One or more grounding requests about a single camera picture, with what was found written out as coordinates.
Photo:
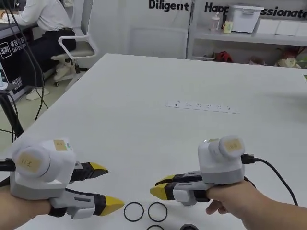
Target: white table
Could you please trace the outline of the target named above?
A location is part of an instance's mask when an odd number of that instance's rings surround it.
[[[240,114],[166,107],[171,100],[230,105]],[[78,160],[95,161],[109,174],[70,187],[139,201],[137,223],[123,210],[106,217],[71,220],[39,217],[23,230],[145,230],[154,224],[149,193],[166,175],[198,170],[197,147],[207,138],[240,135],[248,153],[271,162],[307,206],[307,84],[292,69],[203,61],[105,55],[33,124],[21,138],[68,136]],[[265,165],[247,166],[247,177],[269,197],[292,203]],[[165,230],[192,223],[200,230],[239,230],[231,215],[205,214],[207,204],[185,208],[166,202]]]

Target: rubber o-ring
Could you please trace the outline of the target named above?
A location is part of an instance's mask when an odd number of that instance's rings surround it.
[[[142,215],[141,215],[140,218],[138,218],[138,219],[129,219],[129,218],[127,217],[127,215],[126,215],[127,207],[128,207],[129,205],[133,205],[133,204],[137,204],[137,205],[139,205],[139,206],[142,208]],[[125,206],[125,209],[124,209],[124,216],[125,216],[125,218],[126,218],[127,221],[130,221],[130,222],[138,222],[138,221],[139,221],[140,219],[142,219],[142,217],[144,216],[144,207],[143,207],[143,205],[141,205],[139,202],[130,202],[129,204],[127,204],[127,205]]]
[[[158,228],[161,228],[162,230],[164,230],[164,228],[162,228],[160,225],[157,225],[157,224],[149,226],[148,229],[146,229],[146,230],[149,230],[149,229],[154,228],[154,227],[158,227]]]
[[[181,227],[180,230],[198,230],[198,228],[196,228],[194,225],[192,224],[185,224],[184,226]]]
[[[156,219],[154,219],[154,218],[152,218],[152,217],[150,216],[149,210],[150,210],[150,208],[151,208],[153,205],[155,205],[155,204],[162,205],[162,206],[165,208],[165,210],[166,210],[166,216],[165,216],[162,220],[156,220]],[[166,207],[164,204],[160,203],[160,202],[154,202],[154,203],[152,203],[152,204],[149,206],[149,208],[148,208],[148,216],[149,216],[149,218],[150,218],[152,221],[157,222],[157,223],[160,223],[160,222],[164,221],[164,220],[167,218],[167,207]]]

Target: black pants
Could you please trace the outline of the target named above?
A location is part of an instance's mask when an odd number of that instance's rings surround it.
[[[54,68],[59,62],[56,60],[51,60],[52,56],[56,56],[59,54],[65,53],[63,48],[59,45],[59,37],[61,36],[75,36],[73,31],[61,30],[61,31],[47,31],[44,35],[29,44],[32,53],[36,60],[38,61],[43,72],[47,72],[48,70]],[[65,47],[72,51],[76,48],[76,41],[72,40],[63,40],[63,44]],[[32,60],[33,64],[36,68],[36,80],[35,80],[35,72],[29,57],[25,52],[21,54],[21,73],[20,76],[22,78],[22,84],[25,86],[37,86],[43,87],[44,81],[40,75],[38,66]]]

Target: hand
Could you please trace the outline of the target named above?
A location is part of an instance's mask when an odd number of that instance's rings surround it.
[[[249,220],[266,207],[270,199],[260,193],[251,183],[243,181],[237,184],[216,186],[207,191],[212,203],[206,209],[211,215],[231,213],[241,219],[248,229]]]
[[[0,229],[13,230],[38,215],[48,214],[48,201],[28,201],[11,195],[10,188],[0,188]]]

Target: white storage box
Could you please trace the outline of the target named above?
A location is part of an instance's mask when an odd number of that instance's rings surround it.
[[[276,19],[259,19],[259,25],[256,29],[258,34],[274,35],[279,26],[280,20]]]
[[[300,23],[300,21],[281,20],[275,34],[295,36]]]
[[[300,23],[298,30],[297,30],[297,33],[296,33],[296,36],[307,37],[307,22],[301,22]]]
[[[233,32],[252,33],[264,7],[251,4],[235,4],[229,8],[228,20],[233,21]]]

